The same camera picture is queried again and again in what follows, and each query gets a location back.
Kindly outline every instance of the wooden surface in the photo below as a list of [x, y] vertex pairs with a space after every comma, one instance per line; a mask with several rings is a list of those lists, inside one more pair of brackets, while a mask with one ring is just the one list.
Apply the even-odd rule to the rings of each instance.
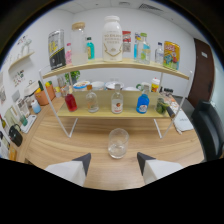
[[88, 112], [86, 103], [87, 91], [75, 92], [75, 100], [77, 103], [77, 110], [70, 112], [66, 103], [57, 112], [58, 116], [63, 117], [77, 117], [77, 118], [97, 118], [97, 119], [133, 119], [133, 118], [169, 118], [168, 113], [161, 115], [155, 111], [155, 105], [157, 103], [158, 93], [149, 93], [149, 108], [145, 114], [140, 114], [136, 111], [136, 105], [138, 97], [142, 95], [141, 91], [121, 91], [123, 95], [123, 112], [120, 114], [114, 114], [111, 112], [111, 96], [115, 93], [114, 90], [101, 90], [93, 91], [97, 94], [99, 110], [95, 113]]
[[[55, 98], [52, 102], [57, 111], [64, 99]], [[70, 131], [75, 118], [63, 117], [61, 120]], [[157, 122], [164, 133], [170, 119], [157, 119]], [[117, 160], [110, 157], [107, 148], [109, 133], [118, 127], [125, 129], [130, 138], [126, 155]], [[180, 135], [172, 126], [166, 137], [160, 139], [150, 119], [79, 119], [72, 137], [68, 138], [49, 105], [42, 107], [30, 131], [22, 135], [22, 145], [15, 147], [17, 161], [29, 161], [41, 169], [91, 153], [84, 187], [92, 189], [122, 190], [144, 186], [137, 152], [159, 160], [177, 162], [184, 167], [204, 159], [194, 130]]]
[[35, 53], [35, 52], [31, 52], [31, 53], [29, 53], [29, 54], [27, 54], [27, 55], [25, 55], [25, 56], [23, 56], [23, 57], [17, 59], [16, 61], [14, 61], [14, 62], [9, 66], [9, 69], [12, 68], [15, 64], [19, 63], [20, 61], [22, 61], [23, 59], [29, 57], [31, 54], [34, 54], [34, 53]]
[[135, 69], [144, 69], [144, 70], [151, 70], [156, 72], [163, 72], [170, 75], [174, 75], [183, 79], [189, 80], [189, 76], [172, 69], [168, 69], [163, 67], [158, 63], [150, 61], [149, 65], [140, 64], [134, 62], [132, 58], [123, 58], [122, 62], [104, 62], [102, 58], [96, 58], [93, 61], [88, 61], [87, 64], [84, 65], [66, 65], [62, 68], [52, 70], [51, 72], [43, 75], [43, 78], [49, 78], [51, 76], [71, 72], [71, 71], [78, 71], [78, 70], [86, 70], [86, 69], [94, 69], [94, 68], [135, 68]]

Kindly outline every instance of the wooden table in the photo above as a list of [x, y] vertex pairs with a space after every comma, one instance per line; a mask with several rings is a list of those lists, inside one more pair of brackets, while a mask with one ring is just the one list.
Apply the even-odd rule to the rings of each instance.
[[[64, 103], [63, 98], [53, 99], [56, 111]], [[68, 131], [75, 117], [61, 117]], [[170, 118], [157, 119], [162, 133], [170, 124]], [[108, 151], [108, 136], [115, 128], [129, 133], [126, 155], [113, 159]], [[79, 119], [73, 135], [68, 138], [50, 106], [42, 107], [36, 121], [27, 134], [23, 134], [22, 145], [17, 148], [17, 161], [45, 169], [50, 164], [71, 161], [91, 153], [91, 161], [84, 187], [102, 190], [122, 190], [144, 186], [137, 161], [137, 152], [159, 160], [180, 163], [187, 167], [200, 163], [203, 152], [194, 130], [177, 133], [171, 127], [164, 139], [160, 139], [152, 119]]]

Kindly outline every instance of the shelf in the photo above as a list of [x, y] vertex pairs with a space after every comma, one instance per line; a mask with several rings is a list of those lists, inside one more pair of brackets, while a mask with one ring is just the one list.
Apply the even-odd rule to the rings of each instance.
[[25, 55], [25, 56], [19, 58], [18, 60], [14, 61], [14, 62], [9, 66], [9, 69], [11, 69], [15, 64], [19, 63], [20, 61], [22, 61], [23, 59], [29, 57], [30, 55], [32, 55], [32, 54], [34, 54], [34, 53], [35, 53], [35, 52], [33, 51], [33, 52], [31, 52], [31, 53], [29, 53], [29, 54], [27, 54], [27, 55]]
[[102, 58], [96, 58], [94, 61], [89, 61], [87, 64], [83, 65], [66, 65], [62, 68], [52, 70], [51, 72], [47, 73], [43, 76], [43, 78], [49, 78], [51, 76], [77, 71], [77, 70], [86, 70], [86, 69], [96, 69], [96, 68], [135, 68], [135, 69], [144, 69], [144, 70], [151, 70], [156, 72], [163, 72], [170, 75], [174, 75], [186, 80], [189, 80], [189, 77], [179, 71], [175, 71], [172, 69], [168, 69], [163, 67], [163, 65], [157, 64], [153, 61], [150, 62], [149, 65], [140, 64], [134, 62], [132, 58], [123, 58], [122, 62], [104, 62]]
[[124, 99], [123, 112], [120, 114], [114, 114], [111, 112], [111, 96], [114, 93], [113, 90], [93, 91], [97, 94], [99, 110], [95, 113], [88, 112], [86, 103], [87, 91], [74, 92], [75, 100], [77, 103], [77, 110], [69, 112], [66, 103], [57, 112], [59, 117], [77, 117], [77, 118], [98, 118], [98, 119], [132, 119], [132, 118], [170, 118], [168, 113], [161, 115], [154, 109], [157, 96], [159, 93], [149, 93], [149, 108], [145, 114], [140, 114], [136, 111], [136, 105], [138, 97], [141, 96], [140, 91], [121, 91]]

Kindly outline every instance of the chair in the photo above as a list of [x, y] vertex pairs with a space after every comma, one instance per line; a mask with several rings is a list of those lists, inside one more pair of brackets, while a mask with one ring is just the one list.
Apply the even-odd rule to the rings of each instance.
[[202, 145], [203, 162], [223, 158], [224, 131], [215, 108], [209, 102], [200, 100], [191, 117]]

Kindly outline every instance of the door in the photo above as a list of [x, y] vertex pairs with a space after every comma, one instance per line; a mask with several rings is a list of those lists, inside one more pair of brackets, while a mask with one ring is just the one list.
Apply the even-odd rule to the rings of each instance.
[[188, 101], [193, 107], [196, 107], [199, 100], [210, 100], [214, 84], [215, 68], [210, 46], [198, 39], [194, 39], [194, 43], [196, 66]]

